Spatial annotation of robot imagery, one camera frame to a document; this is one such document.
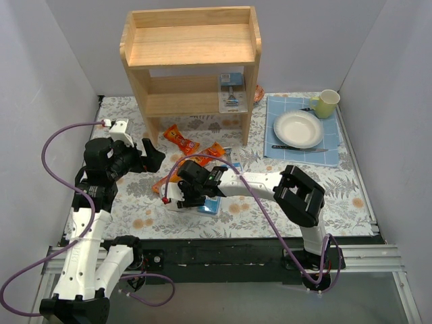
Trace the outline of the blue razor blister pack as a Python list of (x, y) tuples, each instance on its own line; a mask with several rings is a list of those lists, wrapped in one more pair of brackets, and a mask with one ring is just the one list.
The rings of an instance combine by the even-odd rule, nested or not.
[(186, 208), (178, 208), (177, 201), (171, 202), (166, 205), (166, 208), (170, 211), (175, 211), (178, 213), (184, 213), (188, 215), (198, 215), (198, 216), (207, 216), (214, 217), (218, 214), (220, 210), (221, 198), (206, 198), (205, 204), (200, 207), (186, 207)]
[(224, 150), (225, 154), (221, 156), (221, 159), (233, 165), (239, 172), (243, 172), (240, 150), (232, 147), (224, 148)]
[(218, 78), (219, 112), (246, 113), (244, 76), (240, 72), (223, 73)]

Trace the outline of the wooden two-tier shelf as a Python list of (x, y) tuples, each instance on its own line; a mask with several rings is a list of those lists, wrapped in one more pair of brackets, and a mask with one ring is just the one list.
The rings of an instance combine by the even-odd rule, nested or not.
[(159, 120), (169, 116), (219, 114), (216, 75), (154, 77), (151, 70), (241, 67), (246, 112), (241, 113), (247, 144), (262, 53), (253, 6), (130, 11), (119, 54), (152, 143)]

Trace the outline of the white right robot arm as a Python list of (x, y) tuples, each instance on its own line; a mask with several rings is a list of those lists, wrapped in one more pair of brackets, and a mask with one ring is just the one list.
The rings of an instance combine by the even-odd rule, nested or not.
[(302, 234), (302, 249), (282, 245), (291, 266), (324, 271), (344, 267), (341, 249), (329, 251), (334, 241), (322, 220), (325, 191), (298, 167), (289, 165), (278, 173), (242, 173), (228, 164), (208, 170), (186, 161), (177, 175), (179, 182), (168, 185), (165, 191), (177, 209), (200, 207), (207, 198), (215, 197), (249, 196), (274, 202)]

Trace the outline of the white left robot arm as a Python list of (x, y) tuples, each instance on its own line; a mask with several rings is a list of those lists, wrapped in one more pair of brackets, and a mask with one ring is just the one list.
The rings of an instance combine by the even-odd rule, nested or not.
[(107, 256), (97, 263), (105, 224), (111, 216), (117, 181), (129, 172), (159, 171), (165, 154), (148, 138), (144, 149), (121, 140), (96, 138), (85, 145), (84, 166), (76, 174), (79, 189), (72, 201), (74, 246), (66, 252), (63, 269), (50, 298), (39, 311), (50, 323), (106, 323), (109, 297), (126, 269), (144, 271), (139, 238), (118, 236), (108, 244)]

